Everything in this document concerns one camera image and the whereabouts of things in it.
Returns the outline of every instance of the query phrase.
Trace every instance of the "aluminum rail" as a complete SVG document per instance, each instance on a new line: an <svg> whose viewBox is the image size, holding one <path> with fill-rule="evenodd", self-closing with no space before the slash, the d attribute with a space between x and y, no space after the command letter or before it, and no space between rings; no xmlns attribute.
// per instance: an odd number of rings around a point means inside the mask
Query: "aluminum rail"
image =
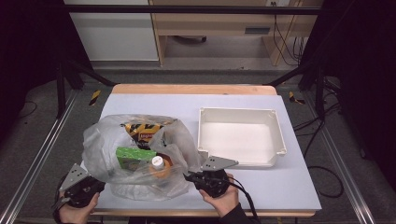
<svg viewBox="0 0 396 224"><path fill-rule="evenodd" d="M26 173L13 198L9 202L6 210L2 213L0 217L1 224L13 223L18 213L21 211L21 207L23 206L23 203L25 202L30 190L32 189L33 184L37 180L37 177L44 165L44 162L50 154L50 151L52 150L52 147L55 144L55 141L58 138L59 133L62 130L70 114L70 111L73 108L77 96L78 91L72 90L67 100L66 110L60 118L55 120L51 130L49 131L49 134L47 135L47 138L45 139L40 150L37 152L37 155L35 156L35 159L32 162L28 172Z"/></svg>
<svg viewBox="0 0 396 224"><path fill-rule="evenodd" d="M227 7L227 6L141 6L141 5L42 5L41 9L83 13L193 13L320 15L338 12L321 7Z"/></svg>
<svg viewBox="0 0 396 224"><path fill-rule="evenodd" d="M312 94L307 94L304 92L304 98L307 101L309 108L311 109L312 114L316 115L316 110L314 107L314 100ZM321 131L322 140L326 146L326 149L329 153L329 156L332 160L332 164L334 165L337 174L340 175L341 180L343 181L346 194L353 206L353 209L356 213L356 216L359 219L361 224L375 224L375 220L369 207L361 195L361 191L358 188L355 180L352 177L352 174L349 172L344 160L342 159L337 146L335 145L332 137L329 133L329 130L324 126Z"/></svg>

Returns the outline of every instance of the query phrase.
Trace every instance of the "floor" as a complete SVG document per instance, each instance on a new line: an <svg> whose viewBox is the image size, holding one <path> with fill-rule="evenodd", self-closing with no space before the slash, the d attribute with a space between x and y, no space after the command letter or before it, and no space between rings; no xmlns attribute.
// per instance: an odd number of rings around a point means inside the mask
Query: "floor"
<svg viewBox="0 0 396 224"><path fill-rule="evenodd" d="M163 66L158 62L92 64L99 74L116 82L265 84L296 67L290 65L297 62L289 54L284 56L286 63L283 61L279 66L272 66L259 37L209 36L203 43L176 36L169 40ZM60 176L70 169L70 164L81 160L81 133L98 120L111 92L111 88L89 77L82 77L86 83L84 89L67 92L74 99L74 106L68 111L61 130L52 129L53 124L58 122L55 119L55 83L47 83L29 92L21 118L0 150L0 209L5 211L2 218L6 211L12 210L10 214L14 217L10 219L15 223L53 223L50 206L55 186ZM316 116L312 109L313 91L299 91L297 83L300 78L291 78L276 87L295 127ZM98 89L101 95L96 104L88 105L92 93ZM290 99L291 92L295 101ZM336 106L337 98L331 91L325 93L326 108L333 108L326 116L325 126L318 135L314 135L317 122L296 131L302 152L306 153L307 166L311 167L322 210L313 217L299 218L298 222L396 223L395 192L375 162L361 158L358 144L343 118L342 108ZM49 133L54 136L54 141L50 143L46 141ZM330 172L316 168L318 166ZM29 179L34 183L24 185ZM292 217L262 218L262 223L295 221ZM128 220L126 217L105 217L105 223L128 223Z"/></svg>

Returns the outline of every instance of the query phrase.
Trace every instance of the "bottle cap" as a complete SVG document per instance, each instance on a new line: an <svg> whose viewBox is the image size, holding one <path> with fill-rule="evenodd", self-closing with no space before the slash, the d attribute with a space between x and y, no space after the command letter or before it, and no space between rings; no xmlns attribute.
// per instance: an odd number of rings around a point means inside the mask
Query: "bottle cap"
<svg viewBox="0 0 396 224"><path fill-rule="evenodd" d="M151 164L155 170L162 170L163 169L163 158L161 156L156 156L152 158Z"/></svg>

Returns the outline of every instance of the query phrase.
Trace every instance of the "human hand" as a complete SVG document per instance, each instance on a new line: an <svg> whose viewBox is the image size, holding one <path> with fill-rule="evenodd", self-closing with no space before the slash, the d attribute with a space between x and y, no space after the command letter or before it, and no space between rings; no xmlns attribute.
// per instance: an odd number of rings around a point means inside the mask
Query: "human hand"
<svg viewBox="0 0 396 224"><path fill-rule="evenodd" d="M59 210L59 217L62 223L86 224L88 222L88 216L93 213L93 208L98 204L98 200L99 193L95 193L90 203L83 208L76 208L65 204Z"/></svg>
<svg viewBox="0 0 396 224"><path fill-rule="evenodd" d="M227 174L230 182L233 183L233 175ZM238 189L234 186L229 186L225 193L218 198L210 197L204 190L200 189L204 201L210 203L218 212L220 217L224 217L231 210L233 210L239 204Z"/></svg>

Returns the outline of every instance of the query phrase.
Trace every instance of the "plastic bag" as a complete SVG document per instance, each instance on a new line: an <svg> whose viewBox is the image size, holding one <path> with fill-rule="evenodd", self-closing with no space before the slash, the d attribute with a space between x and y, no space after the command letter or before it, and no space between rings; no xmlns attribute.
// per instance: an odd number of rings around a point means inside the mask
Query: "plastic bag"
<svg viewBox="0 0 396 224"><path fill-rule="evenodd" d="M148 133L139 132L141 128ZM133 135L136 132L140 134L138 137ZM183 173L199 171L204 160L182 121L164 116L104 117L84 132L83 145L82 159L87 171L98 180L107 182L113 194L133 200L163 201L186 193L188 182ZM129 166L125 167L125 158L130 156L123 155L125 148L151 152L144 152L143 156L140 152L133 152L131 155L139 158L132 158ZM152 151L170 159L166 171L152 169L148 159L153 156Z"/></svg>

